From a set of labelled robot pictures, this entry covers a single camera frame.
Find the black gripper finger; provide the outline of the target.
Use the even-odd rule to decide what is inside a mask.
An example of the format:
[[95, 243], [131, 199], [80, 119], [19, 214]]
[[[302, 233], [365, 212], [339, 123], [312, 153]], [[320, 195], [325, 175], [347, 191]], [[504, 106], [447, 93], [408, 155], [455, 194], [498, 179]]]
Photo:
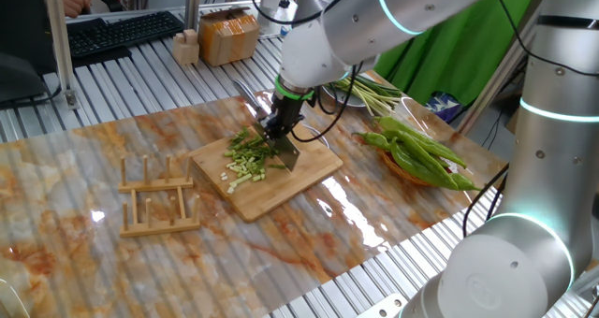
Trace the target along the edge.
[[278, 125], [278, 138], [287, 137], [299, 122], [299, 120], [280, 121]]
[[259, 121], [264, 138], [267, 141], [277, 141], [280, 138], [280, 124], [275, 114], [270, 114]]

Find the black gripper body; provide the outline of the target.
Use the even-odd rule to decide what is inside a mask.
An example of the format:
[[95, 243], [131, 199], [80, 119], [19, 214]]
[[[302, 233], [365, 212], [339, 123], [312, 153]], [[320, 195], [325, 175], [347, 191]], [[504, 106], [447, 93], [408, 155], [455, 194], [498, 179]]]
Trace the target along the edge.
[[273, 117], [270, 121], [272, 127], [294, 127], [301, 119], [301, 107], [304, 101], [292, 99], [287, 96], [273, 97], [271, 112]]

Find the person's bare hand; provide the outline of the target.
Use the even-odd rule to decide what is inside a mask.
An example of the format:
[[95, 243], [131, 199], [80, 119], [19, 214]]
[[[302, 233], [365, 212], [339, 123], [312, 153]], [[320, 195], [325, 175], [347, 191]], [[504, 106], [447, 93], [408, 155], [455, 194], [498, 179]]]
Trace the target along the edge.
[[73, 19], [91, 11], [91, 0], [63, 0], [63, 5], [65, 15]]

